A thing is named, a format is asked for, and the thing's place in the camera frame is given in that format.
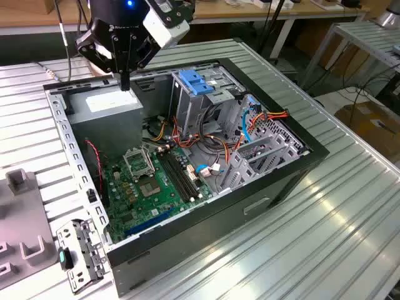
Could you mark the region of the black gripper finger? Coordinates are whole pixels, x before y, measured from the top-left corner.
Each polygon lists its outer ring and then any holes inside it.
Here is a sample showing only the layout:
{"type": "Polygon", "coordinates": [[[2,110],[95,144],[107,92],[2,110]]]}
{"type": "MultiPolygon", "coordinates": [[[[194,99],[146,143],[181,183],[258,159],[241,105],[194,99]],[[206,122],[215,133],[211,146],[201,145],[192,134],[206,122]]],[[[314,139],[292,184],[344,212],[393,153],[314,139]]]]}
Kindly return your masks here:
{"type": "Polygon", "coordinates": [[[125,90],[130,89],[131,73],[143,69],[159,51],[158,43],[152,37],[146,37],[143,41],[139,39],[130,40],[125,73],[125,90]]]}
{"type": "Polygon", "coordinates": [[[76,39],[76,47],[90,63],[104,73],[112,73],[122,91],[126,90],[126,68],[119,65],[115,54],[97,43],[95,35],[87,30],[76,39]]]}

